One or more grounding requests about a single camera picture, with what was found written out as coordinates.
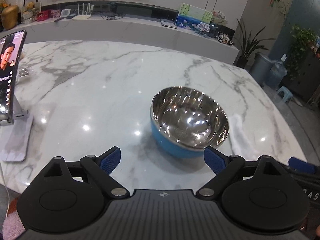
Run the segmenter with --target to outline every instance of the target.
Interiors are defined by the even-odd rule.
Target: phone screen
[[[26,31],[0,39],[0,120],[12,121],[13,93]]]

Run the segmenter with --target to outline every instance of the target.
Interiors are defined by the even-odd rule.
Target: trash can
[[[262,85],[263,81],[267,77],[270,69],[272,68],[273,61],[266,55],[258,52],[254,57],[255,61],[249,71],[249,74],[257,81],[259,85]]]
[[[287,74],[283,62],[281,60],[274,62],[273,67],[271,68],[265,83],[267,86],[271,87],[274,90],[277,90],[280,82],[283,77]]]

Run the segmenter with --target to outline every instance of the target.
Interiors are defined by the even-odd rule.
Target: blue gripper pad
[[[110,173],[120,163],[120,159],[121,159],[121,151],[120,151],[120,148],[118,148],[101,161],[100,168],[110,175]]]
[[[204,162],[216,175],[219,174],[226,167],[224,159],[216,155],[213,151],[209,150],[208,148],[204,149]]]
[[[313,164],[306,163],[302,160],[299,160],[295,157],[291,157],[288,160],[289,167],[296,169],[298,172],[304,172],[309,174],[316,173],[316,167]]]

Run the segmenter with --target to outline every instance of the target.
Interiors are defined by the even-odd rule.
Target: bowl rim
[[[210,100],[212,100],[213,102],[215,102],[221,109],[222,113],[224,114],[224,116],[226,117],[227,119],[227,124],[228,124],[228,133],[226,135],[226,138],[219,142],[218,144],[211,144],[211,145],[207,145],[203,148],[193,148],[193,147],[190,147],[188,145],[185,145],[183,142],[179,141],[178,139],[175,139],[173,136],[168,136],[168,134],[166,132],[164,132],[164,129],[162,128],[162,126],[159,124],[159,122],[156,120],[155,118],[155,113],[153,112],[153,101],[155,100],[156,96],[162,92],[163,90],[168,90],[168,89],[174,89],[174,88],[186,88],[186,89],[190,89],[190,90],[193,90],[193,91],[196,91],[196,92],[199,92],[201,94],[203,94],[204,96],[208,97]],[[204,92],[202,91],[199,91],[197,89],[194,89],[194,88],[190,88],[190,87],[186,87],[186,86],[171,86],[171,87],[167,87],[167,88],[164,88],[164,89],[161,89],[158,93],[155,94],[155,96],[153,97],[152,99],[152,102],[151,102],[151,107],[150,107],[150,115],[151,115],[151,121],[154,123],[154,125],[156,125],[156,127],[158,128],[159,132],[165,137],[167,138],[169,141],[171,141],[172,143],[184,148],[184,149],[187,149],[187,150],[192,150],[192,151],[195,151],[195,152],[200,152],[200,151],[203,151],[204,148],[208,147],[208,146],[211,146],[211,147],[218,147],[220,146],[228,137],[229,135],[229,131],[230,131],[230,125],[229,125],[229,120],[228,120],[228,116],[226,114],[226,112],[222,109],[222,107],[219,105],[219,103],[214,100],[212,97],[206,95]]]

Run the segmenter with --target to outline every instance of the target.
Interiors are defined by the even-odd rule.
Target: metal screw
[[[111,193],[117,197],[121,197],[127,193],[127,191],[124,188],[117,187],[111,190]]]
[[[202,188],[199,190],[199,194],[204,197],[210,197],[214,195],[214,190],[211,188]]]

